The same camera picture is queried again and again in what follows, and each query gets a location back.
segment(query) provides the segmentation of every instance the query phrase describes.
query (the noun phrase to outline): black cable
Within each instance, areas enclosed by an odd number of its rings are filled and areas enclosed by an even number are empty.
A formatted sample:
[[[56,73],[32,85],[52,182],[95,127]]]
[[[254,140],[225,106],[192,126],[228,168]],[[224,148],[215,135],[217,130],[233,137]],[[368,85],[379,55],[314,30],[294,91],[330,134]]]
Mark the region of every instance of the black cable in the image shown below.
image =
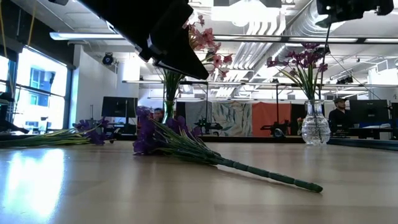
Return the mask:
[[[325,41],[325,49],[323,50],[322,66],[325,66],[326,53],[329,51],[328,50],[329,49],[328,41],[329,41],[330,27],[331,27],[331,24],[329,24],[328,32],[326,33],[326,41]],[[319,100],[321,99],[321,90],[322,90],[322,84],[323,84],[323,71],[324,71],[324,69],[321,70],[321,83],[320,83],[319,89],[318,89],[318,91],[319,91],[319,94],[318,94]]]
[[[345,69],[345,67],[344,67],[342,64],[340,64],[340,62],[339,62],[336,58],[334,58],[334,56],[333,56],[332,54],[330,54],[330,56],[331,56],[333,59],[335,59],[335,61],[337,62],[337,64],[340,65],[340,67],[341,67],[342,69],[344,69],[344,71],[345,71],[346,73],[349,73],[349,71],[347,71],[347,69]],[[353,77],[353,79],[354,79],[355,81],[357,81],[359,84],[361,84],[361,82],[359,82],[359,80],[357,80],[353,75],[352,75],[351,77]],[[381,100],[380,97],[378,97],[376,94],[374,94],[369,88],[367,88],[366,86],[362,86],[362,87],[364,87],[367,91],[369,91],[369,92],[372,93],[375,97],[377,97],[379,100]]]

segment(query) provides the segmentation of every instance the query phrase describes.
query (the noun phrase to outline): fallen flower bouquet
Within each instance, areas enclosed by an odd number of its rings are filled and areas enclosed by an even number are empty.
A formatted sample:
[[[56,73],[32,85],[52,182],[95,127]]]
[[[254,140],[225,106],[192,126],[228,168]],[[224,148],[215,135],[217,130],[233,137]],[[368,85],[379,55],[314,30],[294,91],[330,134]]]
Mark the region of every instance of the fallen flower bouquet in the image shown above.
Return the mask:
[[[207,165],[223,165],[237,170],[250,172],[261,177],[296,185],[314,192],[321,192],[323,188],[317,184],[297,180],[282,174],[276,174],[256,167],[247,166],[221,156],[212,151],[197,137],[199,130],[195,128],[189,131],[185,119],[179,116],[177,119],[169,118],[166,124],[161,124],[149,117],[150,109],[139,106],[137,115],[141,122],[141,130],[138,140],[134,142],[134,151],[138,154],[153,154],[163,152],[167,156],[175,157],[183,161],[196,162]]]

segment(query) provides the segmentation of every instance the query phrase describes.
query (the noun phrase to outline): ceiling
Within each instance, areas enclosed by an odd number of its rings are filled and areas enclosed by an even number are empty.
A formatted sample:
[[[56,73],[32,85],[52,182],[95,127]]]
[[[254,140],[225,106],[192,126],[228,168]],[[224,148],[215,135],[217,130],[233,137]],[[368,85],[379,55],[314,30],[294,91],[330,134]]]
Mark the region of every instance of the ceiling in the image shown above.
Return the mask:
[[[12,1],[28,13],[33,12],[33,1]],[[286,9],[286,23],[289,24],[289,21],[295,18],[294,15],[298,14],[308,2],[309,0],[294,0],[295,7]],[[398,0],[394,1],[394,3],[398,7]],[[213,33],[247,34],[249,29],[248,25],[238,27],[228,21],[212,21],[210,14],[213,0],[195,0],[190,4],[198,14],[204,15],[206,22],[205,27],[212,27]],[[48,0],[37,0],[36,17],[59,32],[111,32],[104,21],[100,20],[92,12],[87,10],[87,8],[74,0],[69,0],[66,6],[56,5],[48,2]],[[331,32],[331,36],[396,37],[398,36],[397,20],[397,13],[392,13],[387,16],[376,16],[373,12],[368,12],[365,13],[363,19],[345,22]],[[237,42],[223,42],[220,53],[234,54],[233,57],[235,57],[242,45],[242,43]],[[85,51],[98,60],[102,59],[105,52],[114,52],[114,56],[118,60],[127,59],[132,54],[131,52],[134,52],[134,47],[125,40],[91,40],[86,42],[84,46]],[[329,64],[329,70],[325,72],[325,80],[345,70],[352,70],[353,75],[359,81],[365,82],[368,68],[375,66],[376,63],[398,57],[398,45],[330,45],[330,50],[335,59],[331,56],[326,58],[326,63]],[[200,54],[205,54],[205,52],[197,53],[199,57],[201,57]],[[143,66],[141,73],[145,77],[157,77],[157,75],[153,76],[153,71],[152,69],[148,69],[148,66]],[[278,76],[276,73],[269,73],[264,68],[258,70],[258,75],[262,78],[253,79],[253,82],[267,82],[268,79]],[[236,78],[247,77],[245,75],[234,75],[232,72],[229,73],[229,76],[227,81],[240,81],[236,80]]]

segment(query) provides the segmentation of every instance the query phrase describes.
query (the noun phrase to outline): security camera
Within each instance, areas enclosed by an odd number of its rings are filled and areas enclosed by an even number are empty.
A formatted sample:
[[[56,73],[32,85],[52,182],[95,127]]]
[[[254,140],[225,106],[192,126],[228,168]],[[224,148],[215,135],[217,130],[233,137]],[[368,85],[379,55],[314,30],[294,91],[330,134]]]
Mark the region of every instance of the security camera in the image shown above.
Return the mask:
[[[66,6],[69,0],[49,0],[49,2],[60,4],[61,6]]]
[[[112,65],[113,62],[114,62],[113,53],[105,53],[105,56],[102,59],[102,63],[104,65]]]

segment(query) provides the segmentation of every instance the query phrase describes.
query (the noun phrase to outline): speaker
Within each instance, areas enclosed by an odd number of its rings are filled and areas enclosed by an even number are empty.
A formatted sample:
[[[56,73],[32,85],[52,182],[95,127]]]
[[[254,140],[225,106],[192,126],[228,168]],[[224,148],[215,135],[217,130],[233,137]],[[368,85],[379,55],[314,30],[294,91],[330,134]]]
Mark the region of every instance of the speaker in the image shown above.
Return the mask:
[[[49,0],[49,2],[60,4],[61,6],[66,6],[69,0]]]

